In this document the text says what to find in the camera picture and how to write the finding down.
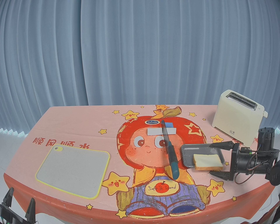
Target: white cutting board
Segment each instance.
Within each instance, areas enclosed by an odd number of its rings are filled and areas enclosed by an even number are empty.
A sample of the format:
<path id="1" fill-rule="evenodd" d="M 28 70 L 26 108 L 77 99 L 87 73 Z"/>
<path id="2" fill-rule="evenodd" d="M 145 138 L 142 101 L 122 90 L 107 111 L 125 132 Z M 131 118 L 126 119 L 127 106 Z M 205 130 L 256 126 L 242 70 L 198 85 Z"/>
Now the white cutting board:
<path id="1" fill-rule="evenodd" d="M 109 163 L 106 151 L 56 144 L 36 173 L 36 180 L 60 191 L 95 199 Z"/>

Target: cutting board hole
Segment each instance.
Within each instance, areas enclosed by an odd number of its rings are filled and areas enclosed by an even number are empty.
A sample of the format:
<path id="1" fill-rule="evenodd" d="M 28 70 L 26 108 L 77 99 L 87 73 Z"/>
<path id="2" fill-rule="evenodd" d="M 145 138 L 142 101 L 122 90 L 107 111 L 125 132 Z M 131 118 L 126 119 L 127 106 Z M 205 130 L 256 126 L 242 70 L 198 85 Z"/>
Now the cutting board hole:
<path id="1" fill-rule="evenodd" d="M 61 152 L 63 150 L 63 147 L 60 147 L 60 146 L 56 146 L 54 148 L 55 151 L 58 151 L 58 152 Z"/>

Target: red cartoon hair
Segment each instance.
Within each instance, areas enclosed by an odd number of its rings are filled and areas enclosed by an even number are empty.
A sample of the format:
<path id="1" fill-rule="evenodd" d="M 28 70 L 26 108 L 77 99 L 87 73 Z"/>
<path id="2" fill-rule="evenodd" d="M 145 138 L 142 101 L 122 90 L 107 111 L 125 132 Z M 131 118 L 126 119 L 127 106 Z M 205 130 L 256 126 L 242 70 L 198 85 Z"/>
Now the red cartoon hair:
<path id="1" fill-rule="evenodd" d="M 145 121 L 148 120 L 158 120 L 159 123 L 155 125 L 146 124 Z M 152 119 L 151 116 L 141 116 L 138 117 L 137 120 L 129 120 L 125 122 L 119 129 L 117 134 L 117 147 L 119 150 L 119 154 L 123 161 L 133 167 L 134 169 L 143 169 L 144 167 L 142 165 L 136 164 L 134 162 L 131 162 L 126 154 L 125 151 L 127 147 L 130 145 L 130 139 L 133 135 L 133 133 L 139 129 L 142 128 L 148 128 L 148 127 L 161 127 L 161 121 L 164 120 L 165 122 L 171 122 L 173 123 L 174 128 L 177 128 L 176 134 L 183 140 L 184 144 L 204 144 L 206 143 L 206 137 L 204 133 L 201 131 L 201 136 L 197 134 L 189 134 L 190 129 L 186 127 L 185 125 L 190 125 L 193 123 L 195 126 L 197 126 L 194 122 L 182 118 L 182 117 L 166 117 L 166 118 L 160 118 L 160 119 Z M 179 161 L 179 168 L 181 169 L 187 169 L 184 165 L 182 160 Z"/>

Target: knife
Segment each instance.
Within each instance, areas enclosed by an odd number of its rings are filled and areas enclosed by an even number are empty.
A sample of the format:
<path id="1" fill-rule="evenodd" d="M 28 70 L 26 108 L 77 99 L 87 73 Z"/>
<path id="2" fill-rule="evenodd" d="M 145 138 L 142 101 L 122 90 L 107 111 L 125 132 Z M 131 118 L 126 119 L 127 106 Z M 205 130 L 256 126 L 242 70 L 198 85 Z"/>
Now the knife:
<path id="1" fill-rule="evenodd" d="M 164 120 L 161 121 L 161 127 L 162 127 L 166 153 L 168 154 L 169 164 L 171 166 L 172 177 L 174 180 L 177 180 L 179 177 L 178 159 L 175 153 L 174 146 L 171 144 L 171 141 L 169 140 Z"/>

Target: red star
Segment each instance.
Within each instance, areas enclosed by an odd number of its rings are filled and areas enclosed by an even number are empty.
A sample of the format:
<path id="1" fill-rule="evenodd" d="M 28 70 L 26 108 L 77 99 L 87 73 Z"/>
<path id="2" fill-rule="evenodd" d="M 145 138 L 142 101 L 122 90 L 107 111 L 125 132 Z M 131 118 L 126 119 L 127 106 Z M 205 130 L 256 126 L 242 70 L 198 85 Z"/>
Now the red star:
<path id="1" fill-rule="evenodd" d="M 235 143 L 239 143 L 240 145 L 242 145 L 243 143 L 241 141 L 238 141 L 237 139 L 233 138 L 232 139 Z"/>
<path id="2" fill-rule="evenodd" d="M 194 125 L 193 123 L 190 123 L 189 125 L 185 126 L 189 129 L 189 134 L 196 134 L 202 136 L 200 128 Z"/>

